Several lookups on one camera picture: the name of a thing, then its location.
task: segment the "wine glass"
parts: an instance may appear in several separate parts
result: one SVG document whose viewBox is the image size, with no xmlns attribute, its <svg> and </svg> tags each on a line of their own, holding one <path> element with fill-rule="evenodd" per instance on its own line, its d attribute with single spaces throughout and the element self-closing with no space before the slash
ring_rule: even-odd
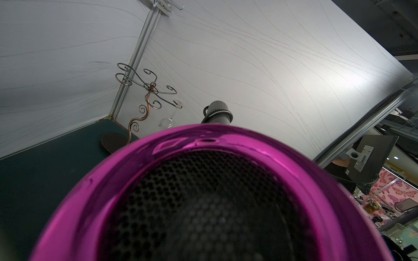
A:
<svg viewBox="0 0 418 261">
<path fill-rule="evenodd" d="M 178 105 L 184 107 L 184 105 L 181 102 L 179 102 L 178 100 L 174 100 L 174 102 L 177 103 Z M 160 120 L 160 123 L 158 124 L 157 129 L 156 129 L 157 132 L 160 132 L 160 131 L 163 131 L 163 130 L 174 127 L 173 117 L 176 114 L 177 110 L 178 110 L 178 108 L 176 108 L 173 111 L 173 113 L 170 115 L 170 117 Z"/>
</svg>

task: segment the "dark green wall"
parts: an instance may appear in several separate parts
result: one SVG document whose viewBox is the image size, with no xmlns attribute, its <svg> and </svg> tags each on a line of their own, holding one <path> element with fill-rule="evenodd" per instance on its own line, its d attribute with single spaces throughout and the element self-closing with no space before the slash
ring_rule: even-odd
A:
<svg viewBox="0 0 418 261">
<path fill-rule="evenodd" d="M 11 256 L 28 259 L 60 202 L 107 157 L 100 138 L 109 132 L 127 137 L 105 119 L 0 161 L 0 243 L 3 237 Z"/>
</svg>

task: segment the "pink butterfly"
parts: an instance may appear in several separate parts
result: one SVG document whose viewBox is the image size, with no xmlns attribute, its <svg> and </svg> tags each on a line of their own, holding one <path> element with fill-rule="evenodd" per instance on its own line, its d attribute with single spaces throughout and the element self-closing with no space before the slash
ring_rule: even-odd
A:
<svg viewBox="0 0 418 261">
<path fill-rule="evenodd" d="M 373 184 L 372 190 L 373 191 L 378 191 L 379 189 L 381 189 L 383 186 L 378 185 L 377 183 Z"/>
<path fill-rule="evenodd" d="M 395 188 L 395 187 L 393 187 L 393 190 L 396 192 L 396 194 L 403 195 L 403 197 L 405 197 L 405 198 L 406 198 L 406 196 L 408 196 L 410 198 L 413 198 L 415 196 L 415 194 L 418 193 L 418 191 L 416 191 L 416 190 L 410 190 L 410 191 L 405 192 L 405 191 L 400 190 L 400 189 Z"/>
<path fill-rule="evenodd" d="M 393 203 L 398 203 L 399 202 L 399 199 L 397 197 L 392 196 L 392 195 L 387 195 L 387 196 L 393 201 Z"/>
<path fill-rule="evenodd" d="M 384 190 L 382 190 L 381 191 L 383 194 L 385 193 L 385 192 L 387 192 L 388 194 L 389 194 L 389 188 L 386 188 L 386 189 L 384 189 Z"/>
</svg>

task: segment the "metal frame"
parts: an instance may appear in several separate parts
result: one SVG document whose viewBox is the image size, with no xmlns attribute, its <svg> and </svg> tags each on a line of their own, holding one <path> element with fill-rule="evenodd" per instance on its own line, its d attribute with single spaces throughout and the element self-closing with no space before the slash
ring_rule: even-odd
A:
<svg viewBox="0 0 418 261">
<path fill-rule="evenodd" d="M 317 160 L 316 163 L 320 168 L 325 168 L 329 163 L 336 159 L 340 154 L 352 146 L 359 138 L 366 134 L 371 128 L 378 124 L 382 119 L 391 113 L 396 107 L 402 104 L 408 95 L 418 88 L 418 81 L 413 81 L 402 88 L 402 92 L 395 97 L 386 106 L 377 110 L 367 120 L 360 124 L 356 129 L 351 131 L 341 142 L 332 148 L 325 156 Z"/>
<path fill-rule="evenodd" d="M 387 172 L 389 172 L 390 174 L 394 175 L 395 177 L 397 177 L 398 179 L 400 179 L 401 181 L 405 182 L 406 184 L 410 185 L 411 187 L 413 187 L 414 189 L 418 190 L 418 188 L 415 186 L 415 184 L 412 184 L 411 182 L 409 182 L 405 177 L 402 177 L 401 175 L 394 173 L 393 170 L 391 170 L 390 168 L 383 166 L 382 167 L 384 170 L 386 170 Z"/>
<path fill-rule="evenodd" d="M 384 191 L 385 189 L 387 189 L 388 187 L 390 187 L 393 183 L 397 182 L 398 180 L 400 180 L 400 179 L 397 177 L 394 180 L 392 180 L 391 182 L 389 182 L 386 185 L 384 185 L 381 189 L 379 189 L 377 191 L 373 191 L 373 193 L 379 194 L 380 192 Z"/>
<path fill-rule="evenodd" d="M 164 15 L 170 17 L 171 5 L 167 3 L 167 0 L 150 0 L 150 2 L 154 8 L 157 7 Z"/>
<path fill-rule="evenodd" d="M 151 8 L 148 13 L 147 19 L 145 20 L 144 27 L 142 28 L 141 34 L 139 36 L 138 42 L 136 44 L 135 50 L 131 59 L 129 60 L 129 66 L 132 67 L 135 71 L 138 69 L 139 64 L 142 60 L 144 54 L 145 46 L 148 43 L 148 40 L 151 38 L 151 35 L 157 26 L 157 22 L 161 16 L 161 11 L 158 8 Z M 133 78 L 135 72 L 134 70 L 129 70 L 126 75 L 130 78 Z M 112 109 L 110 110 L 109 119 L 116 119 L 120 109 L 122 108 L 123 101 L 129 90 L 127 84 L 120 84 L 119 91 L 117 92 L 115 101 L 113 102 Z"/>
</svg>

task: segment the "pink hair dryer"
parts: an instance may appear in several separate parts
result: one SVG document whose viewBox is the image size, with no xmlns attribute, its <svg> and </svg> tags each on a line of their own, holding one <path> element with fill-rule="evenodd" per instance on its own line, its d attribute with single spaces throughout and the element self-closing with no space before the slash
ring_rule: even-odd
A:
<svg viewBox="0 0 418 261">
<path fill-rule="evenodd" d="M 159 132 L 95 167 L 30 260 L 392 260 L 351 195 L 314 163 L 227 125 L 222 102 L 204 114 L 224 124 Z"/>
</svg>

